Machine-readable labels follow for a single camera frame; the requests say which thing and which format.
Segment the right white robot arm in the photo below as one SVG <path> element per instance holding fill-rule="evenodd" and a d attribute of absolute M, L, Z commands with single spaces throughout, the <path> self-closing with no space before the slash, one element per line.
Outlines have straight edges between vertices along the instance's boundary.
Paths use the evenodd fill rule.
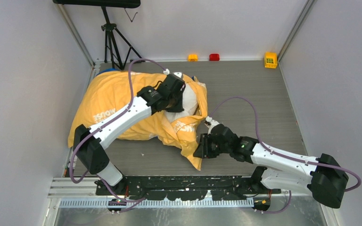
<path fill-rule="evenodd" d="M 348 175 L 330 155 L 319 158 L 298 155 L 258 139 L 238 136 L 223 124 L 211 126 L 200 136 L 194 157 L 215 158 L 226 153 L 239 162 L 256 164 L 250 178 L 250 188 L 256 193 L 273 189 L 311 195 L 320 204 L 338 209 L 346 190 Z"/>

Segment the white pillow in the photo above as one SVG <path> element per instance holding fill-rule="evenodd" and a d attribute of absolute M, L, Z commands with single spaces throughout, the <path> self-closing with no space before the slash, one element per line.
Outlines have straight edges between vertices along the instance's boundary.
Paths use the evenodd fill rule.
<path fill-rule="evenodd" d="M 170 123 L 187 116 L 192 116 L 196 112 L 198 107 L 197 96 L 189 84 L 186 84 L 186 87 L 182 94 L 182 108 L 183 111 L 180 113 L 170 113 L 165 111 L 164 115 Z"/>

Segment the yellow green toy block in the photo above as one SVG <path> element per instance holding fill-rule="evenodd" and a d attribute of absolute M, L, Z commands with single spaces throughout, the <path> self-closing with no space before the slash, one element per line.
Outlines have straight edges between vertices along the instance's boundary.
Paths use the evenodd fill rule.
<path fill-rule="evenodd" d="M 278 66 L 277 54 L 274 52 L 265 52 L 264 67 L 275 69 Z"/>

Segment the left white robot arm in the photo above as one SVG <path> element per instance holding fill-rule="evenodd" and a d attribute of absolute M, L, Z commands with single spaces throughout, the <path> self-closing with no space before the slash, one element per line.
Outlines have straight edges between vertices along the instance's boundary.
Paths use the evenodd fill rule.
<path fill-rule="evenodd" d="M 110 161 L 106 149 L 127 129 L 149 116 L 181 106 L 185 81 L 181 72 L 170 73 L 157 86 L 143 87 L 131 101 L 103 121 L 86 127 L 79 125 L 74 133 L 73 155 L 87 172 L 105 181 L 115 195 L 125 191 L 122 172 Z"/>

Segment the small yellow toy block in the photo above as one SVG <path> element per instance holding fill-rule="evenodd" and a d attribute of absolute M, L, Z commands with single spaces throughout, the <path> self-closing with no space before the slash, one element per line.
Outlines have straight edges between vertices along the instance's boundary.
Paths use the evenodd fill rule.
<path fill-rule="evenodd" d="M 190 55 L 188 55 L 187 60 L 189 62 L 196 62 L 196 61 L 198 61 L 198 56 L 196 54 L 190 54 Z"/>

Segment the blue cloth piece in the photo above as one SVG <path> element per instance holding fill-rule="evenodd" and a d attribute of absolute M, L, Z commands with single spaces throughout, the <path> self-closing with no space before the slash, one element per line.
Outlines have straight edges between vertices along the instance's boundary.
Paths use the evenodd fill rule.
<path fill-rule="evenodd" d="M 103 70 L 103 71 L 99 72 L 96 76 L 101 75 L 103 73 L 111 72 L 111 71 L 113 71 L 113 70 L 112 69 Z"/>

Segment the orange pillowcase with white print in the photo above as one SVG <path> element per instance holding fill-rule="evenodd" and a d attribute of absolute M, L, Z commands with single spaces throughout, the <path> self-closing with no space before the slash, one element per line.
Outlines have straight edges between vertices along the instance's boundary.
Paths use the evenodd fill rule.
<path fill-rule="evenodd" d="M 69 148 L 74 143 L 75 129 L 83 124 L 86 127 L 108 118 L 126 106 L 131 99 L 129 78 L 132 79 L 133 92 L 143 87 L 155 86 L 165 79 L 160 73 L 137 73 L 111 71 L 95 77 L 73 119 L 67 139 Z M 196 77 L 183 76 L 185 84 L 189 84 L 197 96 L 198 107 L 194 115 L 180 118 L 172 123 L 165 117 L 165 111 L 155 113 L 130 127 L 118 138 L 122 140 L 150 140 L 158 138 L 164 145 L 181 149 L 181 155 L 189 160 L 193 167 L 201 170 L 202 160 L 193 157 L 197 142 L 197 126 L 208 116 L 207 88 Z"/>

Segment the red toy block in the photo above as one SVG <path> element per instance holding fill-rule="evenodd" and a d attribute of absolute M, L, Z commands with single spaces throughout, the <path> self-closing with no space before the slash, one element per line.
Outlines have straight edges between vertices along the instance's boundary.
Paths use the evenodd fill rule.
<path fill-rule="evenodd" d="M 209 61 L 219 61 L 220 55 L 218 53 L 212 53 L 209 55 Z"/>

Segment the black panel on tripod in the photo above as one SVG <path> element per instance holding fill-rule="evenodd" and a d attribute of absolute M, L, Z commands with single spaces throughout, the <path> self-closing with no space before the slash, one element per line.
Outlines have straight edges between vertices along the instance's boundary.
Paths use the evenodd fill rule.
<path fill-rule="evenodd" d="M 62 5 L 84 5 L 113 8 L 138 8 L 140 0 L 53 0 L 55 4 Z"/>

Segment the black tripod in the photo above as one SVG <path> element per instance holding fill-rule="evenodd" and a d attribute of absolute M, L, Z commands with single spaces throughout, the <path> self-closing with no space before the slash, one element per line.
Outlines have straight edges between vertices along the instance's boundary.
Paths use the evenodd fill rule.
<path fill-rule="evenodd" d="M 105 42 L 104 42 L 104 63 L 110 63 L 112 68 L 124 70 L 128 62 L 131 62 L 130 58 L 131 52 L 133 52 L 138 58 L 142 58 L 141 54 L 134 48 L 134 46 L 126 39 L 126 37 L 120 32 L 117 28 L 117 24 L 111 23 L 107 8 L 101 7 L 105 23 L 101 26 L 102 31 L 105 33 Z M 128 51 L 125 56 L 125 59 L 122 59 L 119 47 L 116 42 L 115 33 L 128 45 Z"/>

